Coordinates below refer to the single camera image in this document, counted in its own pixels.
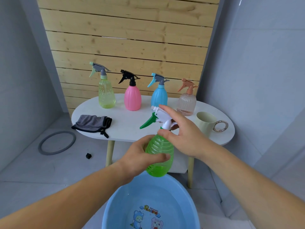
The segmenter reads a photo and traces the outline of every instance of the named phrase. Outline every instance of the green spray bottle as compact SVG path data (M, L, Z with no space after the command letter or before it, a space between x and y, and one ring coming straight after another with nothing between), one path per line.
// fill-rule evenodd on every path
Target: green spray bottle
M163 123L161 128L166 130L170 130L171 127L177 124L176 122L171 122L172 118L163 109L155 106L152 106L151 108L154 111L151 118L145 124L143 124L140 129L145 128L154 122ZM173 164L173 144L166 140L164 137L158 134L155 135L148 143L145 152L148 154L170 154L170 159L168 161L152 164L147 167L146 171L151 176L162 177L170 170Z
M101 80L98 86L98 102L102 108L113 108L115 105L115 96L111 86L111 82L107 79L106 72L110 70L98 63L90 62L92 65L92 72L89 77L94 73L101 72Z

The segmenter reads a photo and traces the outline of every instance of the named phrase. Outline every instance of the beige mug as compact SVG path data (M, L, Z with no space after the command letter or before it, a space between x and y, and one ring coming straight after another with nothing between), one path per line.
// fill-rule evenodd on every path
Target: beige mug
M194 123L197 125L200 131L204 133L207 137L210 136L212 130L214 130L215 132L223 132L229 127L229 124L226 121L218 121L214 115L208 112L198 112L196 114L196 119ZM221 130L215 129L215 126L219 123L225 123L225 127Z

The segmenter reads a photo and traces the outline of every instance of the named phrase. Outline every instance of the blue plastic basin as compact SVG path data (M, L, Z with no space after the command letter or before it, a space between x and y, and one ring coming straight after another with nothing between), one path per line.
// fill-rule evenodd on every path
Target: blue plastic basin
M194 202L172 176L146 171L120 187L109 199L102 229L200 229Z

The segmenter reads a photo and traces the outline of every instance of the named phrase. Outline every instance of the gray cloth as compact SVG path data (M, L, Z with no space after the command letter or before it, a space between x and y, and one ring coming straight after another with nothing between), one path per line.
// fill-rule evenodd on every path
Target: gray cloth
M110 127L111 122L112 119L107 116L81 115L78 121L72 126L72 129L84 132L101 132L106 138L109 138L107 133L105 133L105 129Z

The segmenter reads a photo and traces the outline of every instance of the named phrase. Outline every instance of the person's right hand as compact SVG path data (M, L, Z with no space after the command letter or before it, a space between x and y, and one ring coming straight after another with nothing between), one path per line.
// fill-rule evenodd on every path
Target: person's right hand
M205 144L210 140L185 116L168 106L159 105L159 107L165 110L177 122L179 134L175 135L166 129L160 129L158 134L171 142L182 153L194 158L201 158Z

